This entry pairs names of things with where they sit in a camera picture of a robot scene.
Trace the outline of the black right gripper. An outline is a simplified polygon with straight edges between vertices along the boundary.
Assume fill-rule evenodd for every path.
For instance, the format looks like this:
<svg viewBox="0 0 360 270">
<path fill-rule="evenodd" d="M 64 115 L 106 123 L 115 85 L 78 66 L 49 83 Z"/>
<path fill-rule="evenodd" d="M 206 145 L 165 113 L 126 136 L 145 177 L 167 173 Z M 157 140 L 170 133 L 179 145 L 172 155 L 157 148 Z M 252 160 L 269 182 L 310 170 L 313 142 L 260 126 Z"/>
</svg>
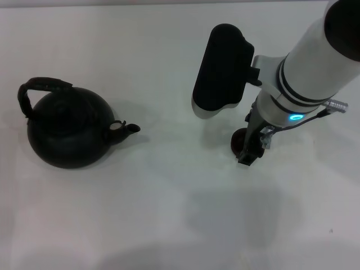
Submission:
<svg viewBox="0 0 360 270">
<path fill-rule="evenodd" d="M 246 129 L 244 146 L 242 151 L 239 153 L 237 159 L 238 163 L 251 166 L 251 164 L 257 159 L 261 158 L 265 152 L 263 144 L 260 141 L 261 136 L 268 133 L 264 132 L 263 129 L 274 129 L 275 126 L 269 124 L 261 116 L 258 104 L 255 101 L 251 106 L 251 112 L 249 112 L 249 121 Z"/>
</svg>

